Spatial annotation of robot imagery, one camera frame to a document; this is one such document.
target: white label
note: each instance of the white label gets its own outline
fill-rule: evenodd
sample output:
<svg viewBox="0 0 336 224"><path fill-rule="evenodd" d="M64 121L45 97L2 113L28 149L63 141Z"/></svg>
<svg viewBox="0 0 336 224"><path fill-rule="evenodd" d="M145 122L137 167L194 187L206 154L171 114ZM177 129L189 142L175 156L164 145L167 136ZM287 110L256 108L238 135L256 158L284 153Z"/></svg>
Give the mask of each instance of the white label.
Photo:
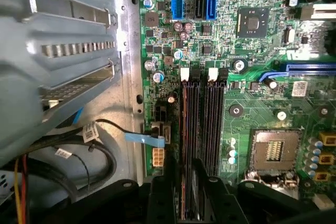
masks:
<svg viewBox="0 0 336 224"><path fill-rule="evenodd" d="M295 81L293 84L292 97L305 97L308 88L308 81Z"/></svg>
<svg viewBox="0 0 336 224"><path fill-rule="evenodd" d="M71 152L67 152L66 150L63 150L62 148L59 148L56 153L55 153L56 156L60 156L60 157L63 157L65 159L68 159L72 153Z"/></svg>
<svg viewBox="0 0 336 224"><path fill-rule="evenodd" d="M89 123L83 127L83 139L84 143L90 142L98 138L99 134L96 127L96 122Z"/></svg>

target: blue connector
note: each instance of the blue connector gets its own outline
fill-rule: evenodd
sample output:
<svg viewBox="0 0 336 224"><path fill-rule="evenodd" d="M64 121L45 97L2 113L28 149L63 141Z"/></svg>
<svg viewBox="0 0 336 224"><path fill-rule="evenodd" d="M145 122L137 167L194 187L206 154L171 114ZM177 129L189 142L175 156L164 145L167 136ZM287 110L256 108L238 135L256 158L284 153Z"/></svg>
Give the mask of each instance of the blue connector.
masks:
<svg viewBox="0 0 336 224"><path fill-rule="evenodd" d="M184 15L184 0L172 0L172 19L183 20Z"/></svg>
<svg viewBox="0 0 336 224"><path fill-rule="evenodd" d="M215 20L217 18L216 14L217 0L206 0L206 20Z"/></svg>

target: sata port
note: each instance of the sata port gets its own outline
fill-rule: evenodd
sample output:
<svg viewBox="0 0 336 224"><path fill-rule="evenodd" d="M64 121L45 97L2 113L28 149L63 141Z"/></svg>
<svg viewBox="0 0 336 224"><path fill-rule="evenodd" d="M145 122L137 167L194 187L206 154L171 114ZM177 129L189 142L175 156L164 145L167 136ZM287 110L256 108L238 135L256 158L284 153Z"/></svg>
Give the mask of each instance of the sata port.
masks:
<svg viewBox="0 0 336 224"><path fill-rule="evenodd" d="M206 20L216 19L217 0L206 0Z"/></svg>
<svg viewBox="0 0 336 224"><path fill-rule="evenodd" d="M194 3L194 19L204 19L205 0L195 0Z"/></svg>

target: chipset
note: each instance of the chipset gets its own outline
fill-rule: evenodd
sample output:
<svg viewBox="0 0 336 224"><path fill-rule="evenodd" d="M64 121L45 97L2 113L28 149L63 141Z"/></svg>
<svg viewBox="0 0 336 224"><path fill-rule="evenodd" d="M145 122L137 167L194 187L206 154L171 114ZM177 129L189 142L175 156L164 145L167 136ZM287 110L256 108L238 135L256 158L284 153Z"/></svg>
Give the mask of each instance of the chipset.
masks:
<svg viewBox="0 0 336 224"><path fill-rule="evenodd" d="M265 38L268 17L268 8L241 8L238 14L237 37Z"/></svg>
<svg viewBox="0 0 336 224"><path fill-rule="evenodd" d="M300 130L254 130L249 168L279 172L295 168Z"/></svg>

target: black ram slot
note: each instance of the black ram slot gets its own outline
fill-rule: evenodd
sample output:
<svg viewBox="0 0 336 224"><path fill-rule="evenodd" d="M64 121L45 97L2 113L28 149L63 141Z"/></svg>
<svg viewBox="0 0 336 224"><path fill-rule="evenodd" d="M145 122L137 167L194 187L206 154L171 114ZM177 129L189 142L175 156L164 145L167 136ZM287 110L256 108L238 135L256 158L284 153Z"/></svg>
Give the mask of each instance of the black ram slot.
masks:
<svg viewBox="0 0 336 224"><path fill-rule="evenodd" d="M198 134L199 134L199 82L188 82L184 84L183 110L184 130L183 130L183 148L184 148L184 209L185 218L192 217L193 209L193 191L192 191L192 159L198 157Z"/></svg>
<svg viewBox="0 0 336 224"><path fill-rule="evenodd" d="M224 83L207 83L204 94L202 159L211 176L218 175L219 146L223 122Z"/></svg>

